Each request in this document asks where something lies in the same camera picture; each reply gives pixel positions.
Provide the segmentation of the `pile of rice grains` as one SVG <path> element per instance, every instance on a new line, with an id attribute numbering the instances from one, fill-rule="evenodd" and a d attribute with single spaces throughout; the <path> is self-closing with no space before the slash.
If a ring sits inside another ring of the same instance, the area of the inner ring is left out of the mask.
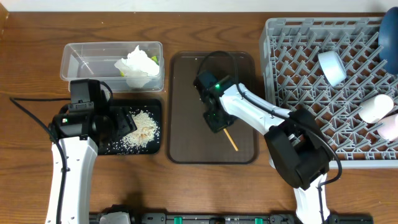
<path id="1" fill-rule="evenodd" d="M 110 143 L 105 155 L 155 154 L 160 149 L 160 126 L 155 114 L 149 110 L 136 109 L 130 112 L 137 130 L 119 141 Z"/>

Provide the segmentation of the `white paper napkin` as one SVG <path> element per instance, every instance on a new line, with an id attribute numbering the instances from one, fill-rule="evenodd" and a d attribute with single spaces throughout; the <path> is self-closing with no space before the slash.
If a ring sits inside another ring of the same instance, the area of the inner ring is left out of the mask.
<path id="1" fill-rule="evenodd" d="M 151 78 L 155 78 L 160 67 L 156 61 L 137 46 L 127 58 L 119 59 L 114 66 L 119 70 L 126 83 L 131 88 L 142 88 Z"/>

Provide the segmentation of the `light blue bowl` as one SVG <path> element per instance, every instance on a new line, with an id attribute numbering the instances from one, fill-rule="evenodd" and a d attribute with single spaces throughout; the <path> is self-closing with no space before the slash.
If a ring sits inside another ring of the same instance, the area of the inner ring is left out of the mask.
<path id="1" fill-rule="evenodd" d="M 337 86 L 346 78 L 346 70 L 340 56 L 335 51 L 318 54 L 321 69 L 331 86 Z"/>

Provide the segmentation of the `cream white plastic cup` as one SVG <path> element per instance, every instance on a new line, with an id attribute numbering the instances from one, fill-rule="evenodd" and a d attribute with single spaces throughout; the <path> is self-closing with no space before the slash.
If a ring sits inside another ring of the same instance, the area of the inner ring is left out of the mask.
<path id="1" fill-rule="evenodd" d="M 393 109 L 393 106 L 394 102 L 390 96 L 379 94 L 362 102 L 358 114 L 367 123 L 377 123 Z"/>

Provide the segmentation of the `pink plastic cup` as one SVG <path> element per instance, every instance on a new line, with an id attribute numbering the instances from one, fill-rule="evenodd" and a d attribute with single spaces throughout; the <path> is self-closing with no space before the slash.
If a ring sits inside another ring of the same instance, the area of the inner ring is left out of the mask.
<path id="1" fill-rule="evenodd" d="M 398 136 L 398 114 L 381 119 L 378 124 L 377 132 L 380 137 L 388 141 L 395 141 Z"/>

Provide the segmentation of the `dark blue plate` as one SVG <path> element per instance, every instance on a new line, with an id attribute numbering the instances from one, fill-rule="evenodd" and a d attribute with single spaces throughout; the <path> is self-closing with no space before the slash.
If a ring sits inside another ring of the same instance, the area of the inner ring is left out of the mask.
<path id="1" fill-rule="evenodd" d="M 384 69 L 397 75 L 397 7 L 390 8 L 382 18 L 378 45 L 382 46 L 380 59 L 387 61 Z"/>

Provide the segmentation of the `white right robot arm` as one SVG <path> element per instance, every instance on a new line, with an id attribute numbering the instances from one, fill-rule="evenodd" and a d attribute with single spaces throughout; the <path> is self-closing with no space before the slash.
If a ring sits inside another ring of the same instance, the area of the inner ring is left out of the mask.
<path id="1" fill-rule="evenodd" d="M 231 77 L 217 80 L 212 74 L 203 74 L 193 84 L 206 105 L 203 117 L 209 128 L 217 133 L 241 119 L 261 133 L 271 164 L 294 189 L 298 219 L 324 223 L 330 215 L 324 189 L 333 153 L 312 114 L 279 108 Z"/>

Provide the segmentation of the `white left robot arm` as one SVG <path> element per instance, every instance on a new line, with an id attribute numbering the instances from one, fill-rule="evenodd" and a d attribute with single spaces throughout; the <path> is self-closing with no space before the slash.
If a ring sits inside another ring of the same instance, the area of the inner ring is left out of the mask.
<path id="1" fill-rule="evenodd" d="M 127 106 L 59 113 L 50 130 L 53 174 L 46 223 L 88 223 L 98 148 L 136 130 Z"/>

